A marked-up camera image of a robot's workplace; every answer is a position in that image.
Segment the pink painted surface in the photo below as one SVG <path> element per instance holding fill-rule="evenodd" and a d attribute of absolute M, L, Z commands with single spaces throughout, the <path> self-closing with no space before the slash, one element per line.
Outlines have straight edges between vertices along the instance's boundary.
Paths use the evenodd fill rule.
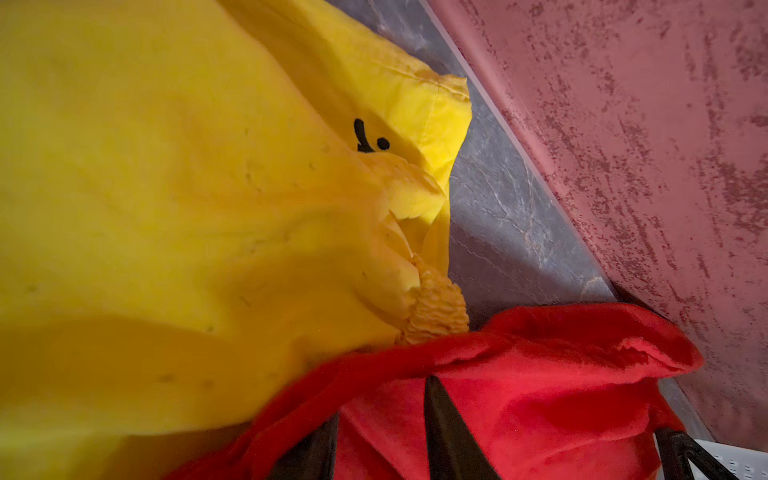
<path fill-rule="evenodd" d="M 608 276 L 707 358 L 768 451 L 768 1 L 431 0 Z"/>

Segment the red fabric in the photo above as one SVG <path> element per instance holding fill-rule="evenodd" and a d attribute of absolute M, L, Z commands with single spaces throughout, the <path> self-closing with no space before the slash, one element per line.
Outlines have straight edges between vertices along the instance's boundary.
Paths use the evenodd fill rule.
<path fill-rule="evenodd" d="M 636 306 L 519 307 L 477 333 L 327 363 L 232 445 L 168 478 L 265 478 L 340 411 L 336 479 L 427 479 L 424 378 L 435 373 L 502 478 L 646 479 L 659 465 L 652 432 L 683 428 L 656 381 L 702 364 L 680 330 Z"/>

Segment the peeling paint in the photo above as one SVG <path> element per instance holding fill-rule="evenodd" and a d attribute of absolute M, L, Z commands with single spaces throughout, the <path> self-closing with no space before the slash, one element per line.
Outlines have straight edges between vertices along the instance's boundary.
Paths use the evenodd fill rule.
<path fill-rule="evenodd" d="M 768 451 L 768 2 L 432 7 L 621 289 L 708 365 L 680 384 Z"/>

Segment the yellow bag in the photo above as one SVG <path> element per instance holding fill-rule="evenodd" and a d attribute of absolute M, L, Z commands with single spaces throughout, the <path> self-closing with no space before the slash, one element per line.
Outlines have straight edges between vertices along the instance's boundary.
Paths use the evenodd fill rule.
<path fill-rule="evenodd" d="M 467 330 L 465 81 L 322 0 L 0 2 L 0 99 L 0 478 L 157 477 Z"/>

